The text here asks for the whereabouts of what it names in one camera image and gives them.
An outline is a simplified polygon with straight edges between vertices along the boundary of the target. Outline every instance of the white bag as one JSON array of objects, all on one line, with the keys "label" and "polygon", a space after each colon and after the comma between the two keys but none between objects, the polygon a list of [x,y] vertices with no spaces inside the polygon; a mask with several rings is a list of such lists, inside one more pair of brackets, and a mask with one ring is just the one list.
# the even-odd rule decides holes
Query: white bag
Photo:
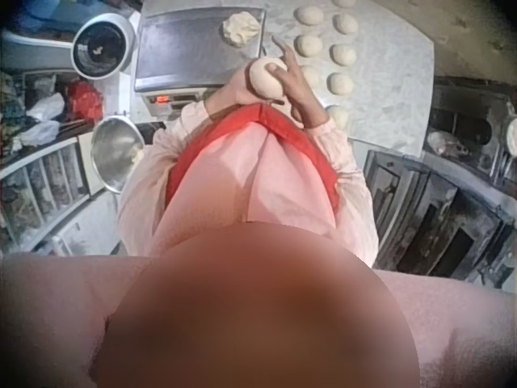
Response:
[{"label": "white bag", "polygon": [[53,141],[59,133],[57,121],[45,121],[18,135],[24,146],[42,146]]},{"label": "white bag", "polygon": [[65,109],[65,101],[60,93],[56,93],[46,99],[41,99],[31,110],[27,111],[27,116],[34,117],[39,121],[47,121],[60,115]]}]

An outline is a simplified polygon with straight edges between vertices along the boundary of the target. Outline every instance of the digital scale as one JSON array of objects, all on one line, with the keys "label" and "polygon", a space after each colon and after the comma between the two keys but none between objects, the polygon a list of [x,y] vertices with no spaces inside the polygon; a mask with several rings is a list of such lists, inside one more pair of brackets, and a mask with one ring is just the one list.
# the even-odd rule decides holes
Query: digital scale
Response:
[{"label": "digital scale", "polygon": [[[248,45],[236,48],[224,40],[222,24],[242,11],[252,14],[262,28]],[[196,8],[146,18],[135,92],[150,115],[174,118],[185,105],[225,85],[237,69],[260,56],[265,21],[265,10],[243,7]]]}]

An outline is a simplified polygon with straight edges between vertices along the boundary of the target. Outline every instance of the countertop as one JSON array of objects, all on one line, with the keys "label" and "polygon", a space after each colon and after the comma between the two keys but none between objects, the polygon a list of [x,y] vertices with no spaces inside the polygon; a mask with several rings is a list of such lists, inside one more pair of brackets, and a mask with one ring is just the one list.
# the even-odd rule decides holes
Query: countertop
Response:
[{"label": "countertop", "polygon": [[[325,14],[321,26],[307,27],[294,18],[299,6],[317,5]],[[343,10],[331,0],[147,0],[141,20],[164,12],[206,6],[253,6],[267,11],[263,47],[270,57],[279,57],[280,50],[271,42],[276,35],[286,43],[302,33],[320,36],[324,50],[315,58],[298,56],[301,65],[311,65],[321,71],[322,81],[314,91],[324,106],[341,105],[350,115],[348,129],[351,139],[372,146],[397,150],[420,156],[431,109],[434,77],[434,46],[419,30],[391,11],[369,0],[359,0],[352,8]],[[356,36],[339,34],[332,23],[334,15],[346,11],[359,22]],[[358,60],[346,70],[330,59],[330,47],[344,43],[354,47]],[[133,54],[132,83],[137,51]],[[344,72],[355,83],[348,97],[332,95],[326,87],[327,77]],[[131,95],[130,117],[136,123],[151,121],[140,96]]]}]

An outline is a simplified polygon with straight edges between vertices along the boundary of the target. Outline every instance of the red apron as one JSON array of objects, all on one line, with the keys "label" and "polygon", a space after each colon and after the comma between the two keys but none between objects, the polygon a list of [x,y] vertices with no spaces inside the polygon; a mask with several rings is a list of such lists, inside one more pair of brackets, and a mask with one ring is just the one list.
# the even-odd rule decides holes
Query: red apron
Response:
[{"label": "red apron", "polygon": [[245,128],[250,122],[261,124],[269,132],[290,143],[309,158],[322,178],[330,204],[335,211],[339,205],[339,196],[335,188],[338,181],[336,172],[303,131],[297,128],[283,113],[263,103],[247,105],[230,113],[221,121],[209,125],[187,146],[179,156],[176,165],[169,172],[165,205],[170,203],[188,168],[206,146],[224,135]]}]

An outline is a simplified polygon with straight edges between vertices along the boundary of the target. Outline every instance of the metal bowl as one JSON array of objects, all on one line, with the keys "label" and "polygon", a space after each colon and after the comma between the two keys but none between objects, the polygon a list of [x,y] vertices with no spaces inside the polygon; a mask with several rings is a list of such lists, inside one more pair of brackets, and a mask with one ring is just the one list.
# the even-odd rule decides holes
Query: metal bowl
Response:
[{"label": "metal bowl", "polygon": [[91,161],[108,190],[120,194],[144,149],[137,127],[124,116],[109,116],[94,129]]}]

